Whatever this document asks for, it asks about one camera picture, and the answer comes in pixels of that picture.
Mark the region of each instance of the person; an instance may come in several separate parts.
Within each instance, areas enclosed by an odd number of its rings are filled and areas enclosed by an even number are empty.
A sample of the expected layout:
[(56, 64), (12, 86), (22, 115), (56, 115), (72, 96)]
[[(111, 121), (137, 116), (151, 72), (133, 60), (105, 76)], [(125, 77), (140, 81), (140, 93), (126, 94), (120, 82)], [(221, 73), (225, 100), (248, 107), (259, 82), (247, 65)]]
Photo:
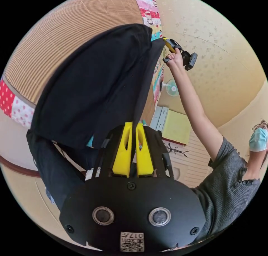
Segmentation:
[[(262, 121), (252, 128), (250, 157), (246, 162), (205, 115), (183, 67), (180, 51), (176, 49), (176, 53), (167, 55), (167, 58), (170, 59), (167, 66), (177, 84), (191, 126), (211, 157), (208, 165), (213, 169), (212, 173), (198, 187), (191, 188), (198, 197), (206, 218), (204, 227), (194, 241), (199, 243), (231, 225), (254, 197), (260, 185), (260, 168), (267, 157), (268, 127)], [(89, 176), (99, 151), (90, 147), (75, 150), (59, 143), (57, 149), (52, 141), (37, 136), (31, 130), (26, 137), (47, 191), (61, 211), (68, 194), (83, 185), (87, 177), (59, 150), (65, 151)]]
[(196, 242), (212, 237), (231, 225), (244, 211), (260, 185), (260, 169), (268, 153), (268, 127), (262, 120), (252, 128), (249, 140), (248, 161), (240, 157), (206, 116), (198, 95), (183, 67), (179, 49), (166, 56), (185, 113), (192, 129), (204, 145), (213, 169), (193, 192), (203, 207), (206, 223), (199, 232)]

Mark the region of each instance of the jeans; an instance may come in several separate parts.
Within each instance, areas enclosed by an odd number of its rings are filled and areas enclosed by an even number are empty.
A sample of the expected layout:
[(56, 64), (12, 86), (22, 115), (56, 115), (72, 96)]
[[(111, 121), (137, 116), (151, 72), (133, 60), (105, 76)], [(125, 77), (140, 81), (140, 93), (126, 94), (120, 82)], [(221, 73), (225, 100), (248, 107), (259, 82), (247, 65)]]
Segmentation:
[[(67, 195), (85, 183), (85, 176), (58, 151), (50, 140), (37, 136), (31, 130), (28, 130), (26, 137), (41, 179), (61, 211)], [(94, 167), (99, 152), (97, 149), (85, 147), (76, 150), (61, 144), (58, 146), (84, 170)]]

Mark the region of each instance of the woven mat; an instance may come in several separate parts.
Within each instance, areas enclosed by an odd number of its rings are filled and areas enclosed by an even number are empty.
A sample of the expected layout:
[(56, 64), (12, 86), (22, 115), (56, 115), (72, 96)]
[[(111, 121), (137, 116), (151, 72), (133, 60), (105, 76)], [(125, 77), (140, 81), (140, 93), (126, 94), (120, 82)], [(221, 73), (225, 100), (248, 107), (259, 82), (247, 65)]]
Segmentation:
[(139, 23), (136, 0), (68, 0), (26, 34), (4, 70), (7, 87), (30, 107), (58, 66), (79, 46), (113, 27)]

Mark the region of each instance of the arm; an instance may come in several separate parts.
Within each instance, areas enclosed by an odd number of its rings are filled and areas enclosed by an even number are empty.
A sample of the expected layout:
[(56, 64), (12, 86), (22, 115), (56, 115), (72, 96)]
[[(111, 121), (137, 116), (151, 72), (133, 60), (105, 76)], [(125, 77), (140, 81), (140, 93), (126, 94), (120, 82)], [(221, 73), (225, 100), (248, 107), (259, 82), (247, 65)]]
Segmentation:
[(205, 115), (202, 104), (196, 91), (183, 67), (182, 56), (179, 49), (176, 54), (167, 57), (171, 60), (167, 63), (178, 87), (183, 108), (188, 116), (193, 131), (206, 148), (212, 161), (217, 157), (223, 142), (223, 136)]

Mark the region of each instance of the yellow board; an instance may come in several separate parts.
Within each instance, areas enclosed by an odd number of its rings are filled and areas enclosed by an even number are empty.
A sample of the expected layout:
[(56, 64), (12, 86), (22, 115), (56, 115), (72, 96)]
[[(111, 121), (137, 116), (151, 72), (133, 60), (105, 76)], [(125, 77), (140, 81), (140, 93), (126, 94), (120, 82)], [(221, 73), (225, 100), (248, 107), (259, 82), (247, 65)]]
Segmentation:
[(184, 114), (168, 111), (162, 137), (181, 144), (188, 144), (191, 124)]

